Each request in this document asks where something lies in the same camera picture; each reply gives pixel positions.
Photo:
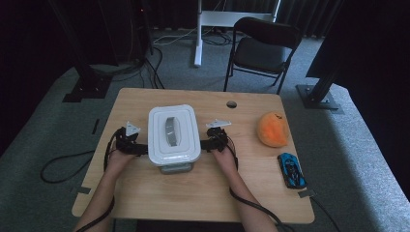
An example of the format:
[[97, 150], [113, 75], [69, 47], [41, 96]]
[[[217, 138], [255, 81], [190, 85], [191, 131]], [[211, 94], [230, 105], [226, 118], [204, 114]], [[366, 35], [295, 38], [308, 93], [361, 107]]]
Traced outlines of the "person's left hand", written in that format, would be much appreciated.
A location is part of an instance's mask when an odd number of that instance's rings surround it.
[[119, 177], [132, 160], [132, 155], [127, 155], [121, 151], [114, 150], [108, 156], [105, 173], [113, 177]]

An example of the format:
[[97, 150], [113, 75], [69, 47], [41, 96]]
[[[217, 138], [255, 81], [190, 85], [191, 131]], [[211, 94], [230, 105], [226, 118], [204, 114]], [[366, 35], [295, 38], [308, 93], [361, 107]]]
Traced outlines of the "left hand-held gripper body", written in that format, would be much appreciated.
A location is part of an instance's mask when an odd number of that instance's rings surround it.
[[127, 122], [126, 125], [115, 132], [116, 148], [124, 154], [138, 156], [136, 139], [140, 128]]

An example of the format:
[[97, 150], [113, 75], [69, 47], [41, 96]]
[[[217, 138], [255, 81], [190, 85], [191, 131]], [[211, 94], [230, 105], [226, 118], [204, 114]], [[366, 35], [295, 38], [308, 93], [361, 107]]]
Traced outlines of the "person's right hand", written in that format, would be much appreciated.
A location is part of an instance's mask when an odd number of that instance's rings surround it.
[[219, 150], [212, 150], [211, 153], [226, 177], [238, 173], [235, 158], [228, 148], [224, 148], [221, 152]]

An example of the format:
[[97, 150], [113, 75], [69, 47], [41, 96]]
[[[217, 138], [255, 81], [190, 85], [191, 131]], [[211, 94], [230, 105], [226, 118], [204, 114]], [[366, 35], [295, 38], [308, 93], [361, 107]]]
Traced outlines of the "clear storage box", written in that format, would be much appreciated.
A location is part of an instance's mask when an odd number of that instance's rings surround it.
[[186, 172], [190, 172], [192, 169], [193, 169], [192, 162], [173, 163], [173, 164], [164, 165], [160, 167], [161, 173], [165, 175], [186, 173]]

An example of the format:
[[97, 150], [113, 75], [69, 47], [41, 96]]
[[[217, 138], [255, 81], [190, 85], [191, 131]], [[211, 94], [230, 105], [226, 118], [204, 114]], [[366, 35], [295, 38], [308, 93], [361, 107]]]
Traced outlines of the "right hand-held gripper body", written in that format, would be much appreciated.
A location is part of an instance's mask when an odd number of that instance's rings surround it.
[[208, 128], [206, 134], [208, 135], [209, 141], [213, 144], [205, 147], [212, 147], [214, 150], [219, 150], [220, 152], [226, 147], [228, 143], [228, 136], [224, 130], [225, 126], [230, 126], [230, 121], [215, 120], [212, 123], [206, 125]]

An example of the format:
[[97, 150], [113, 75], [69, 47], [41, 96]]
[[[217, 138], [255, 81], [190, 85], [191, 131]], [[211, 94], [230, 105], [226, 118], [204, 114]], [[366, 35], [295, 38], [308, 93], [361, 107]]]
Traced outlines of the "white storage box lid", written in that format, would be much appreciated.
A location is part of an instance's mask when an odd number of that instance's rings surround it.
[[198, 125], [188, 104], [154, 107], [148, 119], [148, 156], [156, 166], [192, 163], [201, 154]]

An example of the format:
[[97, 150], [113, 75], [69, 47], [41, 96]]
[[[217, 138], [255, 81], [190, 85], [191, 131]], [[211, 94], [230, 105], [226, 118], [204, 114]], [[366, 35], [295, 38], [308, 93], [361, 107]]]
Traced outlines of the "white desk frame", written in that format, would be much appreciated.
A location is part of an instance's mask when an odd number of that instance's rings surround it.
[[216, 10], [205, 11], [202, 9], [202, 0], [197, 0], [197, 23], [196, 23], [196, 44], [193, 64], [196, 67], [202, 65], [202, 27], [233, 27], [234, 24], [243, 17], [255, 17], [258, 19], [276, 22], [278, 19], [279, 6], [282, 0], [275, 0], [274, 7], [270, 13], [250, 13], [250, 12], [218, 12]]

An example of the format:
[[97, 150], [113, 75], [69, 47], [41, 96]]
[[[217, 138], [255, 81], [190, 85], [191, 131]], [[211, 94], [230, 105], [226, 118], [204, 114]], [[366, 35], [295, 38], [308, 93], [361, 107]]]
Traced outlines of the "orange plush toy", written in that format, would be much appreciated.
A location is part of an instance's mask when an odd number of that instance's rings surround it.
[[281, 113], [268, 112], [262, 115], [257, 123], [256, 132], [260, 141], [267, 146], [278, 148], [288, 144], [290, 132]]

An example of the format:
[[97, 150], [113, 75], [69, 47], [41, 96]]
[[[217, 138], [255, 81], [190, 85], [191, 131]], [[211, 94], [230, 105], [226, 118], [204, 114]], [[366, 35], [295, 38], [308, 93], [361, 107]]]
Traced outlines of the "black metal stand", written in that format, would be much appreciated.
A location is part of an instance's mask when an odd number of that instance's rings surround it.
[[104, 99], [109, 89], [112, 77], [103, 77], [94, 72], [70, 24], [59, 0], [47, 0], [48, 5], [56, 16], [64, 37], [67, 41], [68, 53], [79, 78], [72, 91], [63, 98], [63, 102], [81, 102], [84, 99]]
[[337, 59], [340, 55], [335, 46], [334, 24], [337, 22], [344, 0], [331, 1], [337, 4], [331, 10], [332, 18], [327, 26], [326, 37], [307, 71], [307, 77], [317, 77], [318, 81], [315, 85], [301, 84], [296, 88], [305, 108], [338, 111], [339, 106], [330, 94], [330, 87], [336, 80]]

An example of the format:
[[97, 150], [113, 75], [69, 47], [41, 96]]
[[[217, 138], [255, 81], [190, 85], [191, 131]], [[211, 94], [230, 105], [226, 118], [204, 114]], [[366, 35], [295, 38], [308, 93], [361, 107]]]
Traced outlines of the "black folding chair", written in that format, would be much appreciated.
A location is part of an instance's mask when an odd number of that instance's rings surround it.
[[272, 78], [273, 86], [278, 83], [279, 94], [302, 41], [301, 31], [292, 25], [247, 16], [234, 24], [232, 36], [223, 91], [238, 71]]

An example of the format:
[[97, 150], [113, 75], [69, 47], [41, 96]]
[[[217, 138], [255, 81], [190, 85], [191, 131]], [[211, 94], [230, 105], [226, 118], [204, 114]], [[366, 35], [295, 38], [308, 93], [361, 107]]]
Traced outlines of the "blue toy car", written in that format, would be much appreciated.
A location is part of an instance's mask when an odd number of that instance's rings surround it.
[[296, 156], [282, 153], [278, 156], [278, 163], [284, 183], [289, 189], [304, 189], [307, 186], [308, 183]]

